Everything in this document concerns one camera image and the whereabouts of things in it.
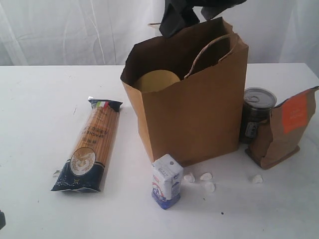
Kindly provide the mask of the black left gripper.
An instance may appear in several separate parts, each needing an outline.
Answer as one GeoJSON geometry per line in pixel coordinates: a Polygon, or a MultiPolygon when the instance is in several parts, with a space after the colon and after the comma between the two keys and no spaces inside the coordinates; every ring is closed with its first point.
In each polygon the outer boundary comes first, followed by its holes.
{"type": "Polygon", "coordinates": [[[6,225],[5,214],[3,211],[0,211],[0,228],[3,228],[6,225]]]}

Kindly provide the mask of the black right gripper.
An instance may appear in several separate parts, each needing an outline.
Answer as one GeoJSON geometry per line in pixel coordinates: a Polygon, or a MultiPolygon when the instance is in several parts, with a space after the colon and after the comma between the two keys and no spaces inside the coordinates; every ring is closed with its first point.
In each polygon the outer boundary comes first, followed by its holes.
{"type": "Polygon", "coordinates": [[[159,31],[170,38],[184,28],[199,23],[195,6],[205,8],[204,18],[211,19],[228,8],[243,4],[246,0],[166,0],[159,31]]]}

